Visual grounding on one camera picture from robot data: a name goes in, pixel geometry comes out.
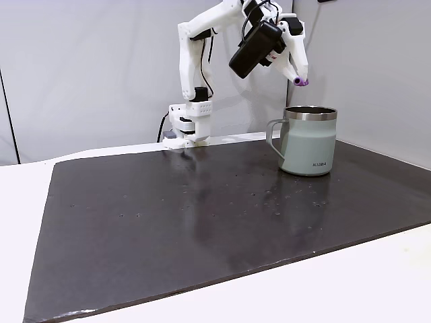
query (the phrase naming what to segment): cable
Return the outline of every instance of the cable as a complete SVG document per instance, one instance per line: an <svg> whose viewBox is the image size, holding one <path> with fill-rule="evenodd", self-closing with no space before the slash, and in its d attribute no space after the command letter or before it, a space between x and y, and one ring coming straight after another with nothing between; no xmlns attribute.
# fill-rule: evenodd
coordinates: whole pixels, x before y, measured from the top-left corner
<svg viewBox="0 0 431 323"><path fill-rule="evenodd" d="M218 35L218 33L214 30L214 28L211 28L211 30L215 35ZM211 61L211 54L213 53L213 45L214 45L214 36L211 37L211 46L209 47L208 64Z"/></svg>
<svg viewBox="0 0 431 323"><path fill-rule="evenodd" d="M316 30L317 20L319 20L319 16L321 15L322 3L319 2L319 7L317 8L316 15L314 16L314 22L311 26L311 33L308 35L308 42L305 45L305 52L308 52L308 47L311 44L312 37L314 36L314 31Z"/></svg>
<svg viewBox="0 0 431 323"><path fill-rule="evenodd" d="M212 87L210 86L210 84L208 83L208 81L207 81L207 79L205 78L205 76L204 76L204 74L203 74L203 71L202 71L202 60L203 60L203 53L205 52L205 45L206 45L206 43L207 43L207 40L206 40L206 39L204 39L204 40L203 40L203 45L202 45L202 53L201 53L201 75L202 75L202 78L203 78L203 80L204 80L205 84L206 84L206 85L208 86L208 88L211 90L211 96L209 96L208 98L212 98L212 97L213 97L213 95L214 95L214 91L213 91Z"/></svg>
<svg viewBox="0 0 431 323"><path fill-rule="evenodd" d="M168 115L169 115L169 112L164 115L164 117L162 118L162 122L160 123L159 135L157 136L157 142L158 143L160 142L160 136L162 135L162 129L163 129L164 121Z"/></svg>
<svg viewBox="0 0 431 323"><path fill-rule="evenodd" d="M12 134L13 146L15 147L16 160L18 164L21 164L20 153L18 152L18 145L15 139L15 132L13 131L12 117L11 117L11 112L9 110L9 104L7 103L5 84L3 82L3 75L1 74L1 70L0 70L0 81L1 81L1 87L3 88L3 95L5 96L6 111L7 111L7 116L9 118L9 125L11 127L11 134Z"/></svg>
<svg viewBox="0 0 431 323"><path fill-rule="evenodd" d="M254 7L253 9L251 9L251 10L250 10L250 12L249 12L249 13L248 13L248 15L247 15L247 18L245 19L244 24L242 25L241 38L242 38L242 41L243 41L243 42L245 42L245 28L246 28L246 26L247 26L247 22L250 20L251 13L252 13L255 9L259 8L260 6L262 6L262 5L266 4L266 3L269 3L270 5L272 5L273 7L275 7L275 8L276 8L276 10L277 10L277 17L276 17L276 19L275 19L275 25L277 25L277 24L278 24L278 16L279 16L278 7L277 7L276 5L274 5L273 3L271 3L271 0L264 0L264 1L260 2L260 4L258 4L256 7Z"/></svg>

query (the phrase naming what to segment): stainless steel rim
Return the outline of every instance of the stainless steel rim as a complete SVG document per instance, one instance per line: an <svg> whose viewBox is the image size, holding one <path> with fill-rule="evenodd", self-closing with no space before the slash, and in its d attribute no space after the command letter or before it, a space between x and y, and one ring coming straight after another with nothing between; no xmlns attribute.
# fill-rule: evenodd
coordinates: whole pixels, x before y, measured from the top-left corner
<svg viewBox="0 0 431 323"><path fill-rule="evenodd" d="M337 111L324 106L290 106L284 109L284 118L306 121L335 120Z"/></svg>

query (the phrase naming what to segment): black cable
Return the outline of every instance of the black cable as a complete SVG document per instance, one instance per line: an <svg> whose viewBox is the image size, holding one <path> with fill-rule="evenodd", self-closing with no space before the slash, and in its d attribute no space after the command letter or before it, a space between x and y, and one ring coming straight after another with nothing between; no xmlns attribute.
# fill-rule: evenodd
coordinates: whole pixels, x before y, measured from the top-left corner
<svg viewBox="0 0 431 323"><path fill-rule="evenodd" d="M218 35L218 33L214 30L214 28L211 28L214 35ZM214 44L214 36L211 37L211 46L209 47L209 55L208 55L208 64L211 61L211 54L213 52L213 44Z"/></svg>
<svg viewBox="0 0 431 323"><path fill-rule="evenodd" d="M160 123L159 135L157 136L157 142L158 143L160 142L160 136L162 135L162 129L163 129L164 121L168 115L169 115L169 112L164 115L164 117L162 118L162 122Z"/></svg>
<svg viewBox="0 0 431 323"><path fill-rule="evenodd" d="M6 104L7 116L8 116L8 118L9 118L9 125L10 125L10 127L11 127L13 146L15 147L16 160L17 160L17 161L18 161L18 163L20 164L20 163L21 163L21 160L20 160L20 154L18 153L18 146L17 146L17 144L16 144L15 132L13 131L11 112L10 112L10 110L9 110L9 104L7 103L6 91L5 91L5 84L3 83L3 75L1 74L1 70L0 70L0 80L1 80L1 87L2 87L2 89L3 89L3 95L4 95L4 97L5 97L5 104Z"/></svg>
<svg viewBox="0 0 431 323"><path fill-rule="evenodd" d="M214 91L213 91L212 87L210 86L210 84L208 83L208 81L207 81L207 79L205 78L205 76L204 76L204 74L203 74L203 71L202 71L202 60L203 60L203 53L205 52L205 45L206 45L206 43L207 43L207 40L206 40L206 39L204 39L204 40L203 40L203 45L202 45L202 53L201 53L201 75L202 75L202 78L203 78L203 80L204 80L205 84L206 84L206 85L208 86L208 88L211 90L211 96L209 96L208 98L212 98L212 97L213 97L213 95L214 95Z"/></svg>
<svg viewBox="0 0 431 323"><path fill-rule="evenodd" d="M295 13L295 0L292 0L292 13ZM293 91L295 90L295 87L294 87L292 89L292 92L290 93L291 95L290 95L290 98L289 98L289 87L290 87L290 84L289 84L289 81L288 81L288 89L286 91L286 106L290 105L290 101L292 100L292 94L293 94Z"/></svg>
<svg viewBox="0 0 431 323"><path fill-rule="evenodd" d="M211 61L211 54L213 52L214 36L211 37L211 45L209 47L208 64Z"/></svg>
<svg viewBox="0 0 431 323"><path fill-rule="evenodd" d="M242 25L241 38L242 38L243 42L245 42L245 28L247 26L247 22L250 20L251 13L255 9L259 8L260 6L262 6L262 5L266 4L266 3L269 3L270 5L272 5L273 7L276 8L276 10L277 10L277 18L275 19L275 25L277 25L277 23L278 23L278 16L279 16L278 7L276 5L274 5L273 3L271 3L271 0L264 0L264 1L260 2L260 4L258 4L256 7L254 7L253 9L251 9L250 12L248 13L247 18L245 19L245 22Z"/></svg>

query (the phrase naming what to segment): mug handle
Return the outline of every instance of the mug handle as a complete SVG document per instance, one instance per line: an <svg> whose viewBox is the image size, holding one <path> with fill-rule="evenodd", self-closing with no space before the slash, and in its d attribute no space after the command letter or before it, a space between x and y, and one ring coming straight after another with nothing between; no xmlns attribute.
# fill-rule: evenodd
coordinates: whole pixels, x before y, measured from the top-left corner
<svg viewBox="0 0 431 323"><path fill-rule="evenodd" d="M267 124L267 144L271 146L272 149L284 160L284 156L277 150L277 148L274 147L272 143L272 132L274 131L274 126L277 123L289 123L289 120L286 119L276 119L271 120Z"/></svg>

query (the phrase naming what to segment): purple gripper tip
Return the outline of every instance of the purple gripper tip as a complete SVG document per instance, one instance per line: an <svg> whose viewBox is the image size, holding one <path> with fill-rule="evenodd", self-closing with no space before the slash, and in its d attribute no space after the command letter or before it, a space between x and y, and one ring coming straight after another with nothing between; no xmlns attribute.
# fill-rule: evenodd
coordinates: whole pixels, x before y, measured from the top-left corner
<svg viewBox="0 0 431 323"><path fill-rule="evenodd" d="M308 85L308 79L304 81L301 77L297 77L294 79L294 84L296 86L306 86Z"/></svg>

